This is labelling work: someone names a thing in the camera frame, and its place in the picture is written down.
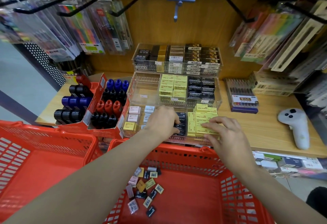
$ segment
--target perforated metal panel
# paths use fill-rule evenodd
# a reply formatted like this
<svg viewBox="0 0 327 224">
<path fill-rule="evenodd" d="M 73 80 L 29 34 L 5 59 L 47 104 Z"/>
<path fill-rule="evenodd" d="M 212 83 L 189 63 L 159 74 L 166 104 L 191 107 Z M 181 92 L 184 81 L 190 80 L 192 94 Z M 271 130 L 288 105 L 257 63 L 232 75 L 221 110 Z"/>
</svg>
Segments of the perforated metal panel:
<svg viewBox="0 0 327 224">
<path fill-rule="evenodd" d="M 26 43 L 24 46 L 35 57 L 35 59 L 42 65 L 42 67 L 53 77 L 53 79 L 60 85 L 66 82 L 66 79 L 62 76 L 60 71 L 48 64 L 48 58 L 50 58 L 37 44 Z"/>
</svg>

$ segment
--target gray floor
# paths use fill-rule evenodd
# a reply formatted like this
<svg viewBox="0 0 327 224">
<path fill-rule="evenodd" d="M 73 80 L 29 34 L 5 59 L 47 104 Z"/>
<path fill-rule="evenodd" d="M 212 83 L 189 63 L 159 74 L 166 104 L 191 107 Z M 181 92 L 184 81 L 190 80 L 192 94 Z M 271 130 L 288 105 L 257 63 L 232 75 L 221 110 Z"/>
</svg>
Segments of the gray floor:
<svg viewBox="0 0 327 224">
<path fill-rule="evenodd" d="M 309 193 L 316 187 L 322 186 L 327 188 L 327 181 L 321 181 L 309 178 L 276 178 L 278 182 L 292 191 L 297 197 L 306 201 Z"/>
</svg>

